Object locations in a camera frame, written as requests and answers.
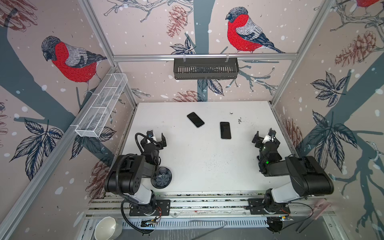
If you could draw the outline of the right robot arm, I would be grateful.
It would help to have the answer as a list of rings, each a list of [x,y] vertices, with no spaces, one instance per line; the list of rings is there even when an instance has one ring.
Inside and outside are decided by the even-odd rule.
[[[265,177],[289,176],[290,182],[265,192],[261,207],[268,214],[278,211],[287,212],[287,204],[311,196],[330,195],[334,192],[332,180],[314,157],[297,158],[293,155],[282,158],[278,153],[280,141],[276,138],[276,131],[269,129],[262,138],[257,132],[252,143],[259,149],[259,172]]]

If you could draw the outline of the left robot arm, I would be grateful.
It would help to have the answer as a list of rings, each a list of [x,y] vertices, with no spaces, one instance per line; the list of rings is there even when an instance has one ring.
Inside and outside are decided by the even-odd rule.
[[[135,134],[135,142],[140,154],[118,156],[105,180],[104,189],[122,197],[131,206],[131,216],[151,216],[159,214],[154,191],[145,187],[142,179],[150,179],[156,189],[166,188],[172,181],[172,172],[161,166],[160,151],[167,146],[161,135],[157,141],[152,130]]]

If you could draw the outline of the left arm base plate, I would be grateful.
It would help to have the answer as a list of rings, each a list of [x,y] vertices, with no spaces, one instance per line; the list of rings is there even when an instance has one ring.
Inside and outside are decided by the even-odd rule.
[[[133,205],[131,206],[130,217],[159,217],[168,216],[170,214],[171,201],[170,200],[155,200],[147,205]]]

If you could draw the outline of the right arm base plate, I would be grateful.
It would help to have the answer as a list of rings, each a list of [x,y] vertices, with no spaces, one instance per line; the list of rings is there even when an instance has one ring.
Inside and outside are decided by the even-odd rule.
[[[271,201],[267,203],[264,199],[248,199],[248,206],[251,215],[290,215],[291,211],[288,204],[279,204]]]

